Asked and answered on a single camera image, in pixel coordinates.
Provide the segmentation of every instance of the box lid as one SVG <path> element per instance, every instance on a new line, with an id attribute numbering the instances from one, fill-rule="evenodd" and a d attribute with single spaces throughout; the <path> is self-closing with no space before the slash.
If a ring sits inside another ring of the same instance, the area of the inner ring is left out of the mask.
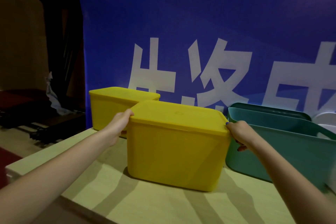
<path id="1" fill-rule="evenodd" d="M 134 116 L 130 122 L 222 136 L 229 133 L 225 116 L 210 108 L 148 100 L 131 109 Z"/>
<path id="2" fill-rule="evenodd" d="M 134 103 L 138 103 L 144 100 L 158 100 L 160 98 L 160 94 L 157 93 L 142 90 L 132 90 L 122 87 L 109 87 L 97 90 L 90 90 L 89 94 L 91 96 L 126 99 Z"/>

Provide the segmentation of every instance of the light wood tabletop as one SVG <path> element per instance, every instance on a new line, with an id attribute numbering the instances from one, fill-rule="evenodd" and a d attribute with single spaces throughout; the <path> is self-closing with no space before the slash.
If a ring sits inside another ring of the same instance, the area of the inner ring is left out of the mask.
<path id="1" fill-rule="evenodd" d="M 17 179 L 93 133 L 88 129 L 7 166 L 6 171 Z M 62 196 L 119 224 L 294 223 L 273 184 L 227 167 L 217 189 L 207 193 L 133 179 L 127 174 L 126 146 L 120 138 Z"/>

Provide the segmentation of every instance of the person's right arm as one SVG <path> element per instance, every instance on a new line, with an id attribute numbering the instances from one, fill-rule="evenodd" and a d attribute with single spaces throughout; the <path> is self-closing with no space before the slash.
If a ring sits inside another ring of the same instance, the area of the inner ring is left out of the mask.
<path id="1" fill-rule="evenodd" d="M 245 121 L 228 123 L 238 151 L 251 150 L 265 167 L 297 224 L 335 224 L 336 206 Z"/>

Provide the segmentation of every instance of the hand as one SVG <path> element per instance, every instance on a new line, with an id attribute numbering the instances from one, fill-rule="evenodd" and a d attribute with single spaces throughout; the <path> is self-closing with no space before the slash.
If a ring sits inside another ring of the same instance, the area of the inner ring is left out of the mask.
<path id="1" fill-rule="evenodd" d="M 263 138 L 243 120 L 237 121 L 236 123 L 228 122 L 226 127 L 231 132 L 232 137 L 240 145 L 237 151 L 244 151 L 246 149 L 252 150 L 260 141 L 263 141 Z"/>
<path id="2" fill-rule="evenodd" d="M 108 137 L 111 137 L 111 144 L 113 146 L 117 143 L 118 138 L 123 131 L 123 129 L 128 124 L 128 120 L 130 116 L 133 116 L 134 113 L 131 109 L 127 109 L 125 112 L 118 112 L 111 122 L 103 128 L 101 131 L 105 131 L 108 133 Z"/>

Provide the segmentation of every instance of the yellow storage box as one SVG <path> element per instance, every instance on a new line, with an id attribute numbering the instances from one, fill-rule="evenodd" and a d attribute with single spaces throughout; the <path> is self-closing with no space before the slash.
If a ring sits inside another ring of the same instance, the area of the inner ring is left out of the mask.
<path id="1" fill-rule="evenodd" d="M 118 112 L 144 100 L 159 100 L 160 94 L 121 87 L 90 90 L 93 128 L 101 130 Z"/>
<path id="2" fill-rule="evenodd" d="M 161 101 L 140 102 L 131 109 L 130 175 L 202 191 L 216 187 L 231 142 L 220 111 Z"/>

